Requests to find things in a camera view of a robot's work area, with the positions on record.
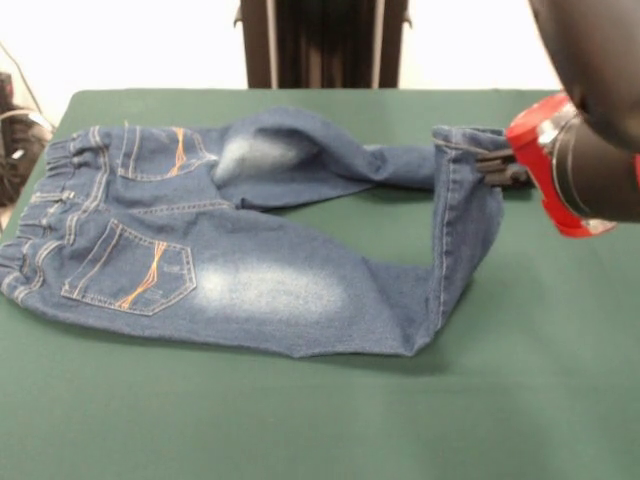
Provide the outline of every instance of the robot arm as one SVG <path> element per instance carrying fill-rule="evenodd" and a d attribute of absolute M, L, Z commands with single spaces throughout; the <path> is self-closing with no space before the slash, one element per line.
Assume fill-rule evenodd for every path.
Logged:
<path fill-rule="evenodd" d="M 566 93 L 514 119 L 515 159 L 562 234 L 640 223 L 640 2 L 529 3 Z"/>

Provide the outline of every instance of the seam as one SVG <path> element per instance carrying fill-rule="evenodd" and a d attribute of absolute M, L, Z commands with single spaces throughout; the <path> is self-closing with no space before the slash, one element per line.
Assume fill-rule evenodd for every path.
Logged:
<path fill-rule="evenodd" d="M 18 275 L 20 275 L 20 272 L 13 272 L 11 275 L 7 276 L 7 278 L 5 278 L 2 282 L 2 285 L 0 285 L 0 290 L 2 290 L 2 293 L 4 293 L 6 296 L 9 296 L 9 283 L 12 282 L 13 279 Z"/>
<path fill-rule="evenodd" d="M 27 249 L 31 246 L 31 244 L 33 243 L 33 240 L 28 240 L 23 246 L 22 246 L 22 258 L 24 263 L 22 264 L 22 274 L 25 275 L 27 273 L 27 270 L 29 269 L 29 256 L 27 255 Z"/>
<path fill-rule="evenodd" d="M 447 165 L 447 196 L 445 197 L 444 204 L 444 220 L 442 222 L 442 252 L 441 252 L 441 262 L 442 262 L 442 279 L 440 281 L 440 308 L 438 312 L 438 329 L 442 327 L 443 322 L 443 314 L 444 314 L 444 284 L 447 275 L 447 237 L 448 237 L 448 223 L 449 223 L 449 205 L 451 203 L 451 184 L 452 184 L 452 175 L 451 175 L 451 156 L 447 158 L 445 162 Z"/>
<path fill-rule="evenodd" d="M 196 144 L 196 148 L 198 149 L 198 151 L 200 151 L 200 153 L 202 155 L 205 155 L 206 157 L 208 157 L 208 159 L 211 160 L 217 160 L 218 157 L 216 155 L 214 155 L 213 153 L 209 153 L 205 148 L 204 148 L 204 143 L 202 142 L 202 137 L 200 136 L 199 133 L 196 133 L 192 130 L 186 129 L 187 132 L 189 132 L 192 137 L 193 137 L 193 141 Z"/>
<path fill-rule="evenodd" d="M 104 253 L 104 255 L 102 256 L 102 258 L 100 259 L 100 261 L 99 261 L 98 263 L 96 263 L 96 266 L 95 266 L 95 267 L 93 267 L 93 269 L 92 269 L 92 270 L 87 274 L 87 276 L 86 276 L 86 277 L 84 277 L 84 278 L 83 278 L 83 279 L 78 283 L 78 288 L 76 288 L 76 290 L 75 290 L 75 292 L 74 292 L 74 294 L 73 294 L 73 296 L 74 296 L 74 297 L 77 297 L 77 296 L 80 294 L 80 290 L 82 290 L 82 289 L 86 286 L 87 282 L 88 282 L 89 280 L 91 280 L 91 277 L 93 277 L 93 276 L 96 274 L 96 272 L 97 272 L 97 271 L 102 267 L 102 265 L 104 265 L 104 262 L 106 262 L 107 257 L 111 254 L 111 252 L 112 252 L 112 251 L 113 251 L 113 249 L 115 248 L 116 243 L 118 243 L 118 240 L 120 240 L 120 230 L 121 230 L 121 229 L 122 229 L 121 227 L 118 227 L 118 228 L 116 229 L 116 233 L 115 233 L 115 235 L 114 235 L 114 237 L 113 237 L 113 240 L 111 241 L 111 243 L 110 243 L 110 244 L 109 244 L 109 246 L 107 247 L 107 251 Z M 87 260 L 88 260 L 88 259 L 90 259 L 90 258 L 91 258 L 91 256 L 92 256 L 92 254 L 90 253 L 90 254 L 89 254 L 89 256 L 87 257 Z"/>
<path fill-rule="evenodd" d="M 124 139 L 122 140 L 122 152 L 120 152 L 120 160 L 118 160 L 118 169 L 122 170 L 122 162 L 124 161 L 124 152 L 127 150 L 127 136 L 129 134 L 129 125 L 125 120 Z"/>
<path fill-rule="evenodd" d="M 40 252 L 38 252 L 38 255 L 35 259 L 35 268 L 37 271 L 36 278 L 30 285 L 26 285 L 18 289 L 15 294 L 16 302 L 18 303 L 18 305 L 22 306 L 22 300 L 24 299 L 24 297 L 34 290 L 37 290 L 40 285 L 42 285 L 42 282 L 44 281 L 44 270 L 42 268 L 42 264 L 44 263 L 47 255 L 49 255 L 55 248 L 59 247 L 60 245 L 63 245 L 63 242 L 49 242 L 42 248 L 42 250 L 40 250 Z"/>
<path fill-rule="evenodd" d="M 196 210 L 217 210 L 221 208 L 234 208 L 233 204 L 225 201 L 225 200 L 214 200 L 212 202 L 198 202 L 198 203 L 185 203 L 181 205 L 170 205 L 164 207 L 154 207 L 154 208 L 140 208 L 130 210 L 130 213 L 134 213 L 137 215 L 145 215 L 145 214 L 165 214 L 165 213 L 174 213 L 174 212 L 190 212 Z"/>
<path fill-rule="evenodd" d="M 133 166 L 136 161 L 136 156 L 138 155 L 138 146 L 140 145 L 140 126 L 136 126 L 136 143 L 133 144 L 133 152 L 131 152 L 131 156 L 129 157 L 129 175 L 133 175 Z"/>
<path fill-rule="evenodd" d="M 71 217 L 69 217 L 69 221 L 67 222 L 67 235 L 65 237 L 66 244 L 71 244 L 75 241 L 78 220 L 81 217 L 86 216 L 91 210 L 98 206 L 100 201 L 100 194 L 102 193 L 107 176 L 109 175 L 109 159 L 107 158 L 106 148 L 100 141 L 98 129 L 99 127 L 93 127 L 91 129 L 90 138 L 92 146 L 100 150 L 100 173 L 98 174 L 98 178 L 93 185 L 91 194 L 89 195 L 89 199 L 87 200 L 87 202 L 82 206 L 82 209 L 80 209 L 79 212 L 76 212 Z"/>

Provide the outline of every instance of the green table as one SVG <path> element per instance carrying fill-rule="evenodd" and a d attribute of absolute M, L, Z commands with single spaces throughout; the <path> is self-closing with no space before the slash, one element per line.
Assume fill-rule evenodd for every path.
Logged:
<path fill-rule="evenodd" d="M 544 95 L 82 92 L 57 136 L 124 120 L 216 125 L 288 104 L 362 142 L 427 142 L 435 123 L 505 126 Z M 429 195 L 378 189 L 283 214 L 373 257 L 428 263 L 430 208 Z M 537 195 L 510 198 L 450 324 L 412 359 L 136 340 L 3 297 L 0 479 L 636 480 L 638 248 L 640 227 L 567 240 Z"/>

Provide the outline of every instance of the jeans waistband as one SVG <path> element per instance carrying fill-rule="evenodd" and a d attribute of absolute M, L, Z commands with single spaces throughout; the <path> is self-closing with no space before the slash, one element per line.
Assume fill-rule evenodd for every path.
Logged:
<path fill-rule="evenodd" d="M 118 141 L 108 131 L 101 135 L 99 127 L 92 127 L 47 146 L 45 175 L 20 216 L 15 238 L 0 249 L 2 292 L 7 294 L 12 285 L 25 288 L 25 283 L 38 288 L 47 254 L 73 243 L 78 220 L 101 204 L 113 168 L 109 156 L 122 149 Z M 18 276 L 21 281 L 12 282 Z"/>

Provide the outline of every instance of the blue denim jeans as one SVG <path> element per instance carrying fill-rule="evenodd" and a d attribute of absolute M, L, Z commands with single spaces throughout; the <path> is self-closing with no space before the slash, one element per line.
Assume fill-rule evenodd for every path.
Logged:
<path fill-rule="evenodd" d="M 292 357 L 413 355 L 502 218 L 475 156 L 507 147 L 503 132 L 432 134 L 367 147 L 292 108 L 219 128 L 84 130 L 49 145 L 46 176 L 0 248 L 2 292 L 50 320 L 125 335 Z M 435 192 L 429 268 L 365 258 L 267 213 L 383 184 Z"/>

